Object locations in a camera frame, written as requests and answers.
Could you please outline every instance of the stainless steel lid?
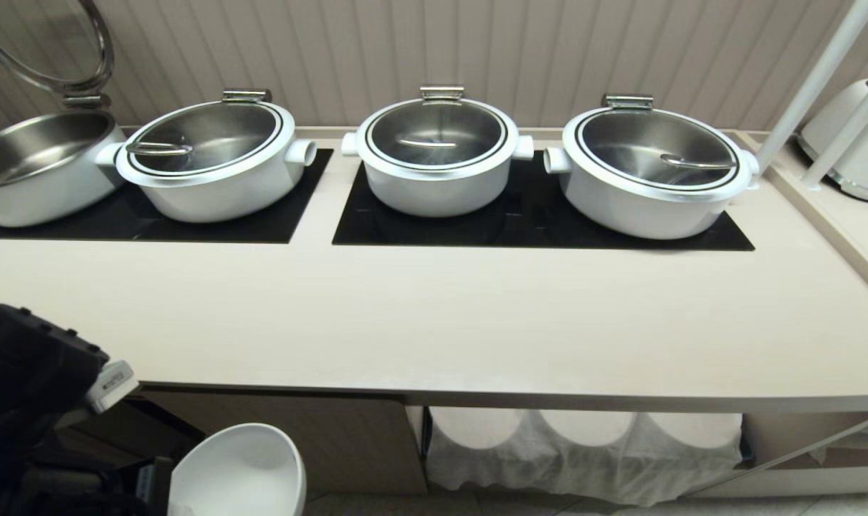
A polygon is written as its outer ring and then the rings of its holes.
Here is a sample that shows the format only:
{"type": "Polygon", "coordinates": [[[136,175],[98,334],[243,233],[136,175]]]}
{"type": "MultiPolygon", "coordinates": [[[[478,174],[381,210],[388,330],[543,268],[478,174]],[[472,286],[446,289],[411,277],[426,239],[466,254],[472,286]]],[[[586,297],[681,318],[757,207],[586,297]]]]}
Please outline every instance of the stainless steel lid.
{"type": "Polygon", "coordinates": [[[102,14],[92,0],[78,1],[90,19],[99,50],[99,62],[90,76],[65,79],[47,75],[47,73],[40,72],[10,55],[1,45],[0,63],[32,85],[50,92],[63,94],[66,107],[99,108],[103,105],[109,105],[108,97],[100,94],[100,90],[112,76],[113,65],[115,65],[112,37],[102,19],[102,14]]]}
{"type": "Polygon", "coordinates": [[[705,190],[731,181],[738,157],[711,130],[652,108],[643,95],[604,99],[608,108],[585,118],[578,144],[607,170],[644,185],[705,190]]]}
{"type": "Polygon", "coordinates": [[[505,124],[461,97],[460,87],[421,89],[420,100],[388,109],[371,123],[369,148],[386,161],[424,172],[448,172],[492,156],[507,140],[505,124]]]}
{"type": "Polygon", "coordinates": [[[230,166],[277,137],[283,119],[261,102],[267,90],[225,90],[220,102],[183,109],[144,127],[125,150],[140,172],[191,176],[230,166]]]}

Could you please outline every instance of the glass lid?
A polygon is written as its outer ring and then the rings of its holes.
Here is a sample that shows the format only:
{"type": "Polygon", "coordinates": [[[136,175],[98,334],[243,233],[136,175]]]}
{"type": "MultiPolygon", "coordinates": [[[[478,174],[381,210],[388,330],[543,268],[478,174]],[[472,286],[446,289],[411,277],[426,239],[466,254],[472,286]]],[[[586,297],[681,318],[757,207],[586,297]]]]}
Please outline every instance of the glass lid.
{"type": "Polygon", "coordinates": [[[502,146],[506,135],[503,122],[479,105],[424,100],[379,115],[367,140],[388,161],[433,171],[483,160],[502,146]]]}
{"type": "Polygon", "coordinates": [[[578,143],[611,172],[640,183],[700,190],[728,182],[738,158],[722,138],[653,109],[611,109],[584,120],[578,143]]]}
{"type": "Polygon", "coordinates": [[[112,75],[112,39],[92,0],[0,0],[0,63],[79,105],[112,75]]]}
{"type": "Polygon", "coordinates": [[[190,176],[243,160],[277,137],[283,121],[252,102],[213,102],[146,128],[125,149],[141,172],[190,176]]]}

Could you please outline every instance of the white appliance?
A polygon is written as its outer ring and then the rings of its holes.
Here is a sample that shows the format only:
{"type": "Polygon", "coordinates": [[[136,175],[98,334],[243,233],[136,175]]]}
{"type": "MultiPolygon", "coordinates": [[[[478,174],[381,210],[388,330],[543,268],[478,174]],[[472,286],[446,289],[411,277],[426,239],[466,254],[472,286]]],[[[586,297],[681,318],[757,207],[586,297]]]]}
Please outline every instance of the white appliance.
{"type": "MultiPolygon", "coordinates": [[[[814,160],[826,150],[841,126],[866,97],[868,79],[847,86],[826,107],[810,120],[800,134],[800,145],[814,160]]],[[[828,176],[841,186],[842,191],[859,199],[868,200],[868,122],[864,130],[844,151],[828,176]]]]}

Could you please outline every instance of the beige counter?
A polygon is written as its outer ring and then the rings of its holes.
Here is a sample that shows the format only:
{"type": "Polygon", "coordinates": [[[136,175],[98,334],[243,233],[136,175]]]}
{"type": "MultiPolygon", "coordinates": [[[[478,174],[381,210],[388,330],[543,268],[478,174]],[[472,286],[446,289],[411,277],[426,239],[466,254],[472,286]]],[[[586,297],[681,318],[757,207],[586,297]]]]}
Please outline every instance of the beige counter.
{"type": "MultiPolygon", "coordinates": [[[[742,133],[741,143],[758,149],[767,133],[742,133]]],[[[813,161],[792,138],[775,156],[772,183],[838,249],[868,284],[868,202],[847,196],[832,183],[804,186],[800,177],[813,161]]]]}
{"type": "Polygon", "coordinates": [[[0,302],[158,384],[868,409],[868,286],[768,181],[728,210],[754,252],[332,246],[358,163],[335,153],[288,245],[0,241],[0,302]]]}

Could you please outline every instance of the pot handle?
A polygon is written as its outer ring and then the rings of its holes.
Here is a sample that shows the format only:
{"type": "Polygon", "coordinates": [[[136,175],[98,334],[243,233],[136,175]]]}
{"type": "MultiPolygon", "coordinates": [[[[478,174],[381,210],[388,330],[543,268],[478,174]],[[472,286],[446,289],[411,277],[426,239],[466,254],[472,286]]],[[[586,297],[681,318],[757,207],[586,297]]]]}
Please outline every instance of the pot handle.
{"type": "Polygon", "coordinates": [[[533,137],[528,134],[520,136],[519,140],[516,140],[516,149],[513,150],[512,159],[532,160],[533,156],[535,156],[535,143],[533,143],[533,137]]]}
{"type": "Polygon", "coordinates": [[[561,147],[548,147],[542,154],[542,163],[545,164],[546,173],[571,173],[574,171],[574,163],[568,156],[568,151],[561,147]]]}
{"type": "Polygon", "coordinates": [[[749,167],[749,170],[752,171],[752,177],[749,179],[749,186],[746,186],[746,190],[758,190],[758,177],[761,176],[762,170],[758,167],[758,159],[755,159],[755,154],[752,154],[750,151],[746,149],[741,149],[740,160],[743,163],[743,166],[749,167]]]}
{"type": "Polygon", "coordinates": [[[343,156],[358,155],[358,134],[356,132],[349,132],[345,134],[344,138],[341,138],[341,153],[343,156]]]}
{"type": "Polygon", "coordinates": [[[116,172],[115,157],[118,154],[118,151],[121,151],[123,146],[125,146],[125,143],[119,141],[119,143],[110,143],[105,147],[102,147],[102,150],[100,150],[99,153],[96,154],[96,157],[93,158],[93,163],[96,163],[96,166],[98,166],[100,170],[116,172]]]}
{"type": "Polygon", "coordinates": [[[284,161],[302,164],[302,166],[310,166],[315,159],[316,142],[312,140],[293,140],[290,147],[287,147],[287,153],[284,154],[284,161]]]}

